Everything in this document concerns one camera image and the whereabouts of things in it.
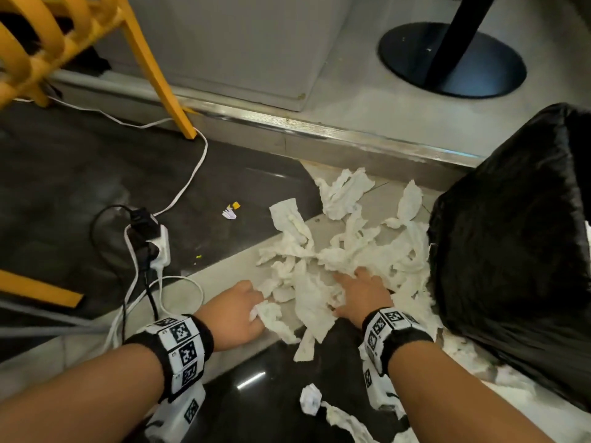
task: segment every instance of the forearm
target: forearm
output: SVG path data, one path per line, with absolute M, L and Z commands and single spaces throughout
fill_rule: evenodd
M 2 441 L 119 442 L 157 403 L 163 388 L 152 351 L 125 345 L 1 403 Z
M 403 345 L 388 373 L 421 443 L 552 442 L 431 342 Z

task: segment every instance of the white cable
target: white cable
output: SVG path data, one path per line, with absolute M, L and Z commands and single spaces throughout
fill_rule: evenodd
M 116 122 L 117 124 L 120 124 L 122 126 L 127 126 L 127 127 L 134 127 L 135 129 L 147 129 L 149 127 L 152 126 L 157 126 L 159 124 L 162 123 L 166 123 L 167 121 L 171 121 L 172 118 L 162 118 L 160 120 L 154 121 L 152 123 L 148 123 L 148 124 L 144 124 L 143 126 L 138 126 L 135 124 L 130 124 L 130 123 L 125 123 L 117 118 L 115 118 L 114 116 L 109 115 L 108 113 L 100 110 L 100 109 L 88 109 L 86 107 L 79 107 L 79 106 L 75 106 L 74 104 L 69 104 L 66 103 L 65 101 L 62 101 L 59 98 L 56 98 L 54 96 L 48 96 L 49 99 L 54 100 L 55 102 L 57 102 L 58 104 L 62 104 L 66 107 L 70 107 L 72 109 L 75 110 L 80 110 L 80 111 L 94 111 L 97 113 L 100 113 L 104 116 L 106 116 L 108 119 Z M 15 98 L 15 101 L 21 102 L 21 103 L 31 103 L 33 102 L 33 100 L 31 99 L 22 99 L 22 98 Z M 172 200 L 172 202 L 169 203 L 168 207 L 164 208 L 163 210 L 159 211 L 158 213 L 155 213 L 154 216 L 158 216 L 160 214 L 165 213 L 166 211 L 170 210 L 171 208 L 173 208 L 173 206 L 175 206 L 175 204 L 179 201 L 179 199 L 181 198 L 181 196 L 184 194 L 184 192 L 187 190 L 188 186 L 191 184 L 191 182 L 193 181 L 193 178 L 195 178 L 195 174 L 197 173 L 197 171 L 199 170 L 199 168 L 201 167 L 201 165 L 203 164 L 203 161 L 205 160 L 205 157 L 207 155 L 207 148 L 209 147 L 209 143 L 207 142 L 207 138 L 205 138 L 205 135 L 203 133 L 201 133 L 201 131 L 196 128 L 195 126 L 193 127 L 195 129 L 195 131 L 199 134 L 199 136 L 203 139 L 203 142 L 205 143 L 205 146 L 203 148 L 203 154 L 201 155 L 201 158 L 199 159 L 199 162 L 197 162 L 197 165 L 195 166 L 195 169 L 193 170 L 193 172 L 191 173 L 191 176 L 188 178 L 187 183 L 185 184 L 185 186 L 183 186 L 181 188 L 181 190 L 178 192 L 178 194 L 174 197 L 174 199 Z M 139 278 L 139 267 L 138 267 L 138 260 L 137 257 L 135 256 L 135 252 L 134 252 L 134 248 L 131 245 L 131 242 L 129 241 L 129 237 L 127 235 L 127 231 L 130 229 L 130 225 L 128 225 L 127 227 L 125 227 L 125 230 L 123 231 L 123 239 L 125 240 L 125 244 L 127 245 L 127 249 L 129 250 L 129 254 L 131 255 L 131 259 L 134 262 L 134 268 L 135 268 L 135 275 L 134 275 L 134 280 L 131 282 L 131 285 L 129 286 L 129 288 L 127 289 L 127 293 L 125 294 L 125 304 L 127 305 L 127 303 L 129 302 L 129 298 L 131 297 L 131 294 L 133 293 L 135 286 L 138 282 L 138 278 Z M 159 277 L 158 280 L 152 282 L 150 284 L 150 287 L 152 287 L 152 285 L 156 282 L 159 283 L 159 306 L 160 309 L 162 310 L 162 312 L 167 313 L 169 315 L 173 315 L 173 313 L 171 313 L 170 311 L 168 311 L 165 307 L 164 307 L 164 302 L 162 299 L 162 295 L 163 295 L 163 284 L 162 284 L 162 280 L 165 278 L 179 278 L 179 279 L 184 279 L 187 281 L 190 281 L 191 283 L 193 283 L 201 292 L 201 301 L 199 303 L 199 308 L 201 307 L 201 305 L 203 304 L 203 299 L 205 298 L 205 293 L 203 291 L 203 288 L 195 281 L 184 277 L 184 276 L 179 276 L 179 275 L 167 275 L 162 277 L 162 274 L 159 273 Z M 145 296 L 146 291 L 144 290 L 144 292 L 142 292 L 141 294 L 139 294 L 139 296 L 137 297 L 137 299 L 134 300 L 134 302 L 128 306 L 128 308 L 126 309 L 126 311 L 129 313 L 133 310 L 133 308 L 135 308 L 135 306 L 140 302 L 140 300 Z M 119 338 L 117 336 L 117 327 L 119 326 L 119 320 L 121 319 L 121 316 L 123 315 L 123 306 L 120 307 L 119 312 L 117 313 L 117 316 L 115 316 L 115 319 L 113 320 L 113 322 L 111 323 L 111 328 L 109 329 L 109 334 L 107 335 L 107 339 L 105 340 L 105 344 L 103 345 L 103 350 L 102 352 L 104 353 L 108 348 L 109 345 L 113 345 L 113 348 L 117 348 L 117 346 L 119 346 Z

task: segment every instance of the tissue pile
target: tissue pile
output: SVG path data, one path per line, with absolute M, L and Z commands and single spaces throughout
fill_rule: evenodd
M 344 233 L 334 236 L 329 247 L 316 249 L 310 229 L 298 212 L 296 200 L 284 200 L 270 208 L 273 224 L 283 232 L 281 240 L 261 249 L 260 260 L 256 263 L 258 266 L 277 259 L 271 265 L 271 277 L 258 286 L 264 297 L 272 297 L 274 302 L 265 300 L 256 305 L 251 319 L 259 316 L 265 327 L 276 332 L 284 342 L 299 343 L 294 361 L 314 359 L 315 342 L 321 344 L 336 321 L 331 308 L 344 303 L 344 291 L 340 285 L 326 284 L 321 273 L 308 271 L 311 263 L 316 262 L 322 270 L 336 270 L 349 275 L 353 275 L 357 267 L 365 266 L 372 275 L 379 275 L 384 285 L 394 292 L 394 305 L 418 320 L 434 340 L 443 340 L 443 351 L 468 372 L 487 381 L 487 386 L 510 403 L 528 401 L 534 396 L 531 380 L 508 366 L 499 368 L 495 377 L 491 361 L 480 356 L 472 342 L 448 332 L 439 316 L 433 313 L 434 301 L 426 289 L 430 275 L 428 224 L 415 219 L 423 203 L 423 193 L 414 181 L 410 181 L 404 189 L 396 217 L 387 218 L 382 223 L 400 230 L 399 235 L 386 245 L 376 244 L 375 238 L 382 227 L 365 228 L 367 221 L 363 219 L 362 208 L 357 203 L 375 185 L 364 168 L 353 174 L 343 170 L 331 186 L 322 179 L 314 182 L 320 189 L 323 213 L 329 219 L 340 220 L 349 215 Z M 278 304 L 288 301 L 294 301 L 295 313 L 306 327 L 302 339 L 297 338 L 281 320 Z M 303 392 L 301 401 L 305 400 Z M 316 403 L 320 403 L 320 398 L 314 403 L 317 410 Z M 347 429 L 356 442 L 374 441 L 355 417 L 325 402 L 321 405 L 327 407 L 329 423 Z M 398 408 L 396 413 L 400 417 L 404 410 Z M 394 440 L 395 443 L 417 441 L 412 429 L 399 433 Z

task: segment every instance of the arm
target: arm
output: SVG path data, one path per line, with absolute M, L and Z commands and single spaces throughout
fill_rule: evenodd
M 255 339 L 264 326 L 249 321 L 262 294 L 242 281 L 195 315 L 213 335 L 214 351 Z M 0 404 L 4 443 L 115 443 L 156 404 L 164 389 L 158 358 L 125 345 L 32 387 Z
M 371 277 L 365 268 L 355 275 L 335 275 L 347 300 L 335 313 L 361 329 L 369 313 L 394 303 L 379 276 Z M 421 443 L 552 442 L 431 342 L 400 347 L 388 363 L 388 374 Z

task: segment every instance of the black trash bag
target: black trash bag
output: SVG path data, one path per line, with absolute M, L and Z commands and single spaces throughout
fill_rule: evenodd
M 590 218 L 591 113 L 555 104 L 441 195 L 428 231 L 443 324 L 587 412 Z

